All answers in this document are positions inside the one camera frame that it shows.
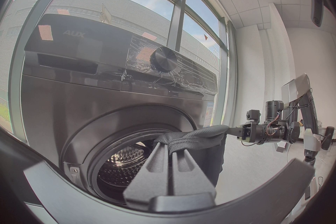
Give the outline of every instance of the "floor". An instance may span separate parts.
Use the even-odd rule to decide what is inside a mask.
[[[261,186],[277,174],[288,160],[304,160],[303,142],[296,142],[283,153],[276,152],[273,143],[244,147],[233,136],[225,145],[223,171],[216,186],[216,204],[234,200]],[[321,150],[315,163],[316,178],[322,185],[336,160],[336,143],[328,151]]]

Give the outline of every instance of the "washing machine door opening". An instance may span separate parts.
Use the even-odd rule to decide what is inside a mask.
[[[97,180],[112,188],[126,188],[146,162],[153,141],[138,142],[113,154],[99,169]]]
[[[124,137],[101,150],[88,169],[90,188],[100,198],[124,205],[123,192],[153,151],[154,140],[168,129],[144,130],[134,137]]]

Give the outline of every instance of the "washing machine top panel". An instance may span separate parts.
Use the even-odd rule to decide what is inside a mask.
[[[60,14],[45,14],[34,29],[23,74],[201,100],[218,92],[216,75],[178,52],[112,25]]]

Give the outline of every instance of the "window mullion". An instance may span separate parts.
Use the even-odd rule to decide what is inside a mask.
[[[168,34],[167,46],[178,52],[181,46],[185,7],[186,0],[178,0],[175,3]]]

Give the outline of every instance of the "building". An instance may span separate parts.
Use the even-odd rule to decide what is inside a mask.
[[[7,103],[8,75],[16,40],[26,17],[37,0],[15,0],[0,29],[0,91]],[[53,0],[46,13],[59,13],[104,21],[165,46],[170,21],[131,0]],[[219,80],[220,60],[186,31],[182,33],[180,53],[214,72]]]

